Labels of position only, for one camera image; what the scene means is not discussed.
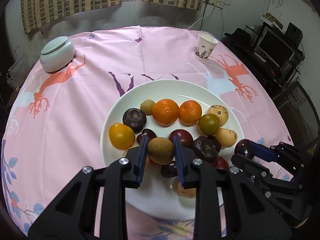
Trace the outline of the dark heart-shaped cherry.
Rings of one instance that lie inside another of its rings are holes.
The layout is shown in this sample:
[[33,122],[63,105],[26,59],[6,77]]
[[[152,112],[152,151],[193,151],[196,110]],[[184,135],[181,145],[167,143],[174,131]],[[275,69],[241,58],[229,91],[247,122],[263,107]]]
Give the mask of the dark heart-shaped cherry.
[[253,159],[255,152],[251,141],[248,139],[240,140],[235,146],[234,154],[240,154],[248,159]]

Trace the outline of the small orange mandarin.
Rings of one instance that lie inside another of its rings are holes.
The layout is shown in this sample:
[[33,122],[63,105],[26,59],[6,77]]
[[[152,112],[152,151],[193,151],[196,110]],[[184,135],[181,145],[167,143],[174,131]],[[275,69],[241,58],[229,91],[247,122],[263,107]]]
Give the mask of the small orange mandarin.
[[201,116],[202,108],[198,102],[188,100],[180,105],[179,121],[185,126],[195,125]]

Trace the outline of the pink patterned tablecloth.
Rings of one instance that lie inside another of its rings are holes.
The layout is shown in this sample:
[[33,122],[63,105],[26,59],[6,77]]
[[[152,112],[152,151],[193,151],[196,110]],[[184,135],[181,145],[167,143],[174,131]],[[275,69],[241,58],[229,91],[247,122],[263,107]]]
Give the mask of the pink patterned tablecloth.
[[82,167],[102,167],[104,120],[142,83],[195,83],[227,103],[246,138],[265,146],[291,143],[271,98],[225,45],[219,43],[206,61],[194,56],[198,34],[140,26],[81,33],[71,37],[76,52],[67,67],[49,74],[35,64],[1,136],[5,205],[22,235]]

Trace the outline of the small green-yellow fruit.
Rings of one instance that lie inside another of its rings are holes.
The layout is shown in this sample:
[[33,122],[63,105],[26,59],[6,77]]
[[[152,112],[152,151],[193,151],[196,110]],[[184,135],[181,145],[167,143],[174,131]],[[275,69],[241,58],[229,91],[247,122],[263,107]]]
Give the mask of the small green-yellow fruit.
[[147,116],[152,115],[153,107],[155,102],[151,99],[147,99],[140,104],[140,110]]

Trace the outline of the dark red plum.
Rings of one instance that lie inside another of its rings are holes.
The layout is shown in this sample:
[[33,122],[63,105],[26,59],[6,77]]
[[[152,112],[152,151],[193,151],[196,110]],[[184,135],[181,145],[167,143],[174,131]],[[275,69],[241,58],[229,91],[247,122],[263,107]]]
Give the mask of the dark red plum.
[[176,129],[169,134],[168,139],[173,143],[175,136],[179,137],[183,147],[193,147],[194,140],[192,135],[188,131],[184,129]]

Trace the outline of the pale pepino melon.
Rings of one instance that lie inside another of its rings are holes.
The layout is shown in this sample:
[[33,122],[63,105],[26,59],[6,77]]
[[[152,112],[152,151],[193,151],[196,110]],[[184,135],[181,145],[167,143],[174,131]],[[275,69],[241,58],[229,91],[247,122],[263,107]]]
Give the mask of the pale pepino melon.
[[148,143],[149,158],[159,165],[167,165],[174,158],[173,143],[163,137],[156,137]]

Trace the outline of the floral paper cup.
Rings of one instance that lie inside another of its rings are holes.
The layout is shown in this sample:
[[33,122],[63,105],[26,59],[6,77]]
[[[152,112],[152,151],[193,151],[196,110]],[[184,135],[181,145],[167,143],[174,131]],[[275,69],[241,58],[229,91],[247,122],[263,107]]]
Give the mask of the floral paper cup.
[[215,37],[206,33],[199,33],[194,49],[195,57],[199,60],[207,60],[218,43]]

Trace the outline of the orange yellow tomato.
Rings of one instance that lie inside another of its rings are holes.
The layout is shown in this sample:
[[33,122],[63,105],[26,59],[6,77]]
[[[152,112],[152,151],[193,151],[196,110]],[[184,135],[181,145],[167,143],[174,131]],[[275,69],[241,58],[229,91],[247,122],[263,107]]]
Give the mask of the orange yellow tomato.
[[113,124],[109,128],[108,134],[111,144],[119,150],[128,149],[135,143],[134,131],[125,124]]

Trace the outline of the computer monitor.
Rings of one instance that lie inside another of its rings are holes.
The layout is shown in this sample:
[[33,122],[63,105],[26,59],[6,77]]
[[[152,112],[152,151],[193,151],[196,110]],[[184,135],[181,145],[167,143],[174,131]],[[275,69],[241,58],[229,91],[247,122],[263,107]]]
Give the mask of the computer monitor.
[[295,48],[269,27],[263,27],[258,31],[254,51],[279,68],[290,62],[296,53]]

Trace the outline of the dark water chestnut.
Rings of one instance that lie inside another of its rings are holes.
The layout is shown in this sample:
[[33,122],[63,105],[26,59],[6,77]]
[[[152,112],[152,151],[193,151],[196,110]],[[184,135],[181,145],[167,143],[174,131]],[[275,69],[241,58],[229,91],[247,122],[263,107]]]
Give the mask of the dark water chestnut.
[[146,125],[146,115],[137,108],[130,108],[123,114],[123,124],[129,126],[135,133],[139,133]]

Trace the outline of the large orange mandarin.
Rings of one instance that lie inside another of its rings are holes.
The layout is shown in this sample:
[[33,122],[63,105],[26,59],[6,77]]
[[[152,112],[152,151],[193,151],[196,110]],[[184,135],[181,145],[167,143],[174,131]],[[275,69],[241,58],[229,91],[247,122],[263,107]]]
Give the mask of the large orange mandarin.
[[180,116],[178,104],[171,99],[159,100],[152,108],[152,117],[161,126],[172,125]]

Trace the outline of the red cherry tomato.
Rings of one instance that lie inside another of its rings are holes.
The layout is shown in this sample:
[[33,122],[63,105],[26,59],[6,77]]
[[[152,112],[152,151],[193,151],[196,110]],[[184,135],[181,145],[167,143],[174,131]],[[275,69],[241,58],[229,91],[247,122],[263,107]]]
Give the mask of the red cherry tomato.
[[218,157],[218,159],[212,163],[212,166],[221,170],[229,170],[229,163],[223,159],[223,157]]

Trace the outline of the dark purple mangosteen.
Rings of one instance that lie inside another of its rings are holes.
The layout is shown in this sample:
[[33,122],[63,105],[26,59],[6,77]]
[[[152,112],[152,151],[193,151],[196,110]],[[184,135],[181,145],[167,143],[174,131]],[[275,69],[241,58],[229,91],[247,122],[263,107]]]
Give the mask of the dark purple mangosteen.
[[196,156],[209,163],[214,163],[219,157],[221,151],[221,144],[218,142],[216,137],[199,136],[194,140],[194,152]]

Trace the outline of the white lidded ceramic jar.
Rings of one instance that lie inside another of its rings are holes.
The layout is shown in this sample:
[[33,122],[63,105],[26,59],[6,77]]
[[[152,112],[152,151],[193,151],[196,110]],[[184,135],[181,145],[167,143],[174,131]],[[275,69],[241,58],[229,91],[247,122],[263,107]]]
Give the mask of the white lidded ceramic jar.
[[49,41],[41,50],[42,68],[53,73],[69,64],[75,55],[75,47],[68,36],[59,36]]

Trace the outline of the yellow striped pepino melon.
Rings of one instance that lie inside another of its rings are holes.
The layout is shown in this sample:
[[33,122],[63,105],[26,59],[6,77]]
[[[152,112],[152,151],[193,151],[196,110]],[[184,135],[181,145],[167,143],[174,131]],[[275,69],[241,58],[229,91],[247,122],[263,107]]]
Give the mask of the yellow striped pepino melon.
[[224,126],[229,119],[227,108],[221,105],[212,105],[207,110],[208,114],[216,115],[220,120],[220,126]]

